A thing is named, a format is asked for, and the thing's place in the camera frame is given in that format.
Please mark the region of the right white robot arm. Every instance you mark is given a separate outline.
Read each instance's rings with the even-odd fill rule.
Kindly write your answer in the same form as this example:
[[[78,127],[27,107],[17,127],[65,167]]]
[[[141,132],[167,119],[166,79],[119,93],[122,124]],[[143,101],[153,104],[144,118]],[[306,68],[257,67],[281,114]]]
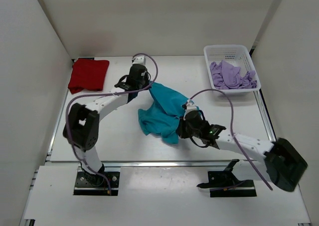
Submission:
[[[272,182],[286,192],[295,190],[308,167],[288,140],[279,138],[271,142],[236,134],[224,126],[209,124],[200,110],[187,111],[176,132],[182,139],[201,140],[202,148],[243,155],[262,181]]]

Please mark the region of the teal t-shirt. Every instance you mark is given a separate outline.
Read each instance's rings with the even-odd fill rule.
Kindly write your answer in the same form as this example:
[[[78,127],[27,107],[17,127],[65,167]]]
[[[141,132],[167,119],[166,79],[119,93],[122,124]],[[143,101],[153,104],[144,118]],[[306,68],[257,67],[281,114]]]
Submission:
[[[177,144],[179,136],[176,130],[180,117],[184,116],[182,105],[188,98],[183,94],[160,83],[153,83],[149,89],[153,99],[147,110],[138,110],[138,120],[145,135],[153,134],[161,137],[167,144]]]

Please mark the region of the red t-shirt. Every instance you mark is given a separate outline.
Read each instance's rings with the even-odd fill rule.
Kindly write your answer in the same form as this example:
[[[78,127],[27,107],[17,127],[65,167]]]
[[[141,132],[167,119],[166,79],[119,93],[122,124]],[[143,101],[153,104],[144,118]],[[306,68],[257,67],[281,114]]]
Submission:
[[[77,59],[72,66],[68,89],[71,94],[83,90],[102,91],[109,68],[108,60]]]

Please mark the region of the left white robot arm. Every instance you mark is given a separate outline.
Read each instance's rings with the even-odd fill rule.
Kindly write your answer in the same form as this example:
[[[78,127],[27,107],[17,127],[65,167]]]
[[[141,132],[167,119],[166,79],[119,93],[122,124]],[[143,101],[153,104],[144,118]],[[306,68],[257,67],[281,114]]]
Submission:
[[[129,74],[120,78],[109,92],[88,104],[75,103],[69,110],[63,136],[72,147],[74,156],[80,161],[86,181],[94,187],[104,183],[110,188],[105,176],[104,164],[100,161],[95,145],[98,141],[99,124],[108,114],[128,104],[138,92],[150,83],[150,74],[144,63],[133,63]]]

